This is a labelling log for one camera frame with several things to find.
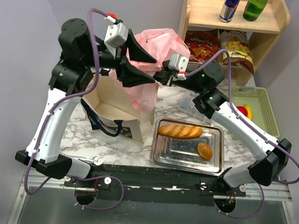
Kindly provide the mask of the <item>yellow banana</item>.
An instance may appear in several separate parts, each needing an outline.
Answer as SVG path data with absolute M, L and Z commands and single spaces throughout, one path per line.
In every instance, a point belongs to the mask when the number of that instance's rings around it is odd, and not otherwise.
M 252 109 L 250 108 L 250 106 L 248 104 L 244 104 L 244 107 L 247 110 L 247 118 L 249 120 L 252 120 L 252 118 L 253 118 Z

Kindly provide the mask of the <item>beige canvas tote bag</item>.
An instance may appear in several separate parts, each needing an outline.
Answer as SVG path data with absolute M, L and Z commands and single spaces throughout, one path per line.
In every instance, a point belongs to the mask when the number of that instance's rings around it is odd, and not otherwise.
M 81 105 L 92 129 L 101 129 L 110 137 L 121 136 L 143 145 L 153 129 L 155 110 L 146 113 L 135 109 L 119 82 L 110 76 L 100 76 Z

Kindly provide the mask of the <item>green glass bottle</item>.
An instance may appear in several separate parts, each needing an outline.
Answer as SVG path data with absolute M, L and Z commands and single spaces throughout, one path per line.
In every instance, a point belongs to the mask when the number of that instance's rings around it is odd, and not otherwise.
M 255 21 L 265 9 L 269 0 L 248 0 L 243 17 L 248 21 Z

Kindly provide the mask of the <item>red chips bag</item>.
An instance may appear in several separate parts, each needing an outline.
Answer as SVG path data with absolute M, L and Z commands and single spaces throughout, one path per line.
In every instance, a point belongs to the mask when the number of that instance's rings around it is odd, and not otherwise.
M 203 63 L 218 52 L 218 29 L 186 31 L 185 44 L 190 51 L 190 62 Z

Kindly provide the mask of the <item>white cassava chips bag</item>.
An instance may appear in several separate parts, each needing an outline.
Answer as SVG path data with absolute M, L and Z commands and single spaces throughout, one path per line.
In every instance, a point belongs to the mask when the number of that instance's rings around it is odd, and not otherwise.
M 220 29 L 219 34 L 221 48 L 229 53 L 231 64 L 240 66 L 253 75 L 253 58 L 246 32 Z

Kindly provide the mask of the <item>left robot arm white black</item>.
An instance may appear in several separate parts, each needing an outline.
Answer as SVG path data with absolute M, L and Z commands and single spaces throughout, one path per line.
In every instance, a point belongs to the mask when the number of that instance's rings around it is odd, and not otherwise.
M 153 83 L 154 79 L 134 67 L 132 61 L 156 60 L 120 21 L 110 25 L 105 39 L 100 39 L 91 34 L 85 21 L 73 18 L 62 25 L 58 41 L 62 54 L 52 71 L 40 124 L 29 146 L 19 150 L 15 159 L 45 176 L 77 177 L 83 187 L 89 187 L 95 179 L 92 166 L 64 156 L 59 150 L 71 114 L 81 98 L 92 90 L 90 82 L 98 80 L 99 74 L 91 68 L 115 69 L 122 85 L 133 87 Z

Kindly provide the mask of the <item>red apple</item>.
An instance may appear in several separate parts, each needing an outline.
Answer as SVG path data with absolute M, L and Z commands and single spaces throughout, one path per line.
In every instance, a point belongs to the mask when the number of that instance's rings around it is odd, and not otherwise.
M 245 107 L 243 106 L 237 106 L 237 109 L 244 115 L 244 116 L 248 116 L 248 111 Z

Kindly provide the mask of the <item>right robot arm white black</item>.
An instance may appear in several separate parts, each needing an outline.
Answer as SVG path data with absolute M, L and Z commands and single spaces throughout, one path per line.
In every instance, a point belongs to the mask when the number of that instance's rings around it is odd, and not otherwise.
M 170 69 L 157 72 L 154 78 L 163 85 L 176 85 L 196 93 L 193 102 L 197 111 L 229 130 L 254 155 L 254 163 L 226 169 L 216 183 L 217 191 L 228 195 L 242 184 L 271 185 L 288 163 L 292 147 L 290 141 L 280 141 L 269 135 L 229 102 L 217 87 L 224 80 L 224 73 L 217 62 L 204 62 L 200 69 L 183 80 L 177 80 L 178 73 Z

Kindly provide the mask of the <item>pink plastic grocery bag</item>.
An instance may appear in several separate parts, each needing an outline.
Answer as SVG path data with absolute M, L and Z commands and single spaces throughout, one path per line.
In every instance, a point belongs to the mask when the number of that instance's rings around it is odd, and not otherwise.
M 190 57 L 190 51 L 182 38 L 171 28 L 146 29 L 135 35 L 135 39 L 152 57 L 156 63 L 145 63 L 131 60 L 130 63 L 139 70 L 154 76 L 162 70 L 164 61 L 171 58 L 172 54 Z M 159 83 L 143 84 L 135 87 L 125 87 L 135 109 L 150 112 L 155 108 Z

